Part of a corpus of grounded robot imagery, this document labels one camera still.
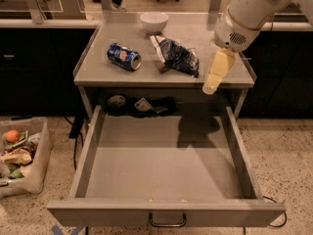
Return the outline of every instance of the can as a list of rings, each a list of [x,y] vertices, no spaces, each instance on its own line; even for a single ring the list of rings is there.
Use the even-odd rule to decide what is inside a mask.
[[[116,65],[135,71],[141,65],[141,56],[135,50],[113,43],[108,49],[108,58]]]

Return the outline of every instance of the white storage container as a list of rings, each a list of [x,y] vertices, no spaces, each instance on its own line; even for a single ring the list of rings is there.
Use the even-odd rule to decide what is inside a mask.
[[[35,157],[32,161],[31,172],[27,177],[19,179],[0,178],[0,199],[24,193],[38,194],[42,191],[47,165],[52,149],[52,142],[45,117],[33,117],[23,120],[0,121],[0,136],[15,129],[19,132],[28,130],[28,135],[41,132],[41,138]]]

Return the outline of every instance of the crumpled bag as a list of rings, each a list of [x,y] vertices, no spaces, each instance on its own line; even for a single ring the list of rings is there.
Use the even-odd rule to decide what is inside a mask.
[[[158,35],[150,37],[160,60],[170,69],[199,76],[199,59],[195,49],[187,49],[178,42]]]

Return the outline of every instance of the drawer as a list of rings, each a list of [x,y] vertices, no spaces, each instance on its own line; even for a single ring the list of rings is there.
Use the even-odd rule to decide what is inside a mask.
[[[167,117],[114,117],[96,106],[66,201],[64,226],[261,227],[266,203],[230,107],[181,102]]]

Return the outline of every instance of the bowl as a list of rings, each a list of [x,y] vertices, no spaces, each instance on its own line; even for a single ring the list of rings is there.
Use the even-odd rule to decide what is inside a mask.
[[[168,22],[168,15],[161,12],[147,12],[140,16],[143,29],[150,34],[161,33]]]

